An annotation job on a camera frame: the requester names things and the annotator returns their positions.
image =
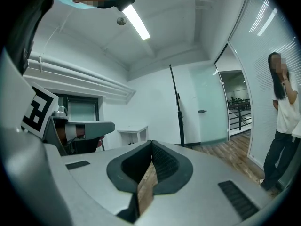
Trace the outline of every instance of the black pole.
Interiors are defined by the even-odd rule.
[[[240,113],[240,106],[238,107],[238,121],[239,121],[239,130],[241,130],[241,113]]]
[[[171,68],[171,65],[169,65],[171,76],[173,77],[173,82],[174,82],[174,74],[173,74],[173,69]],[[183,117],[182,117],[182,112],[180,110],[180,105],[179,105],[179,97],[178,97],[178,92],[177,88],[175,86],[174,82],[174,91],[175,91],[175,96],[177,99],[177,106],[178,106],[178,119],[179,119],[179,127],[180,127],[180,139],[181,139],[181,146],[184,146],[184,127],[183,127]]]

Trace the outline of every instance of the black slot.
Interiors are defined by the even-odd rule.
[[[76,168],[81,168],[83,166],[87,166],[90,163],[87,161],[79,161],[79,162],[75,162],[75,163],[70,163],[70,164],[66,164],[66,167],[68,170],[72,170],[72,169],[76,169]]]
[[[242,220],[251,217],[253,214],[259,211],[259,209],[232,181],[219,183],[218,186],[223,191]]]

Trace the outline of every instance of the window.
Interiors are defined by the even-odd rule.
[[[58,105],[68,110],[70,121],[99,121],[98,99],[90,97],[56,94]]]

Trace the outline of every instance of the fluorescent ceiling light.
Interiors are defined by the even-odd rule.
[[[139,17],[132,5],[124,9],[123,13],[127,16],[128,20],[130,20],[130,22],[132,23],[132,25],[137,30],[137,32],[143,40],[150,38],[149,32],[147,32],[141,18]]]
[[[271,15],[269,16],[268,20],[265,22],[264,26],[260,29],[259,33],[257,34],[257,36],[262,35],[262,33],[266,30],[266,28],[269,26],[269,24],[272,22],[274,16],[276,15],[276,13],[278,12],[277,8],[274,8],[273,12],[271,13]]]

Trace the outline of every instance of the doorway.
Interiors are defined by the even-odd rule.
[[[227,98],[229,136],[251,130],[252,112],[248,87],[241,64],[228,45],[215,64]]]

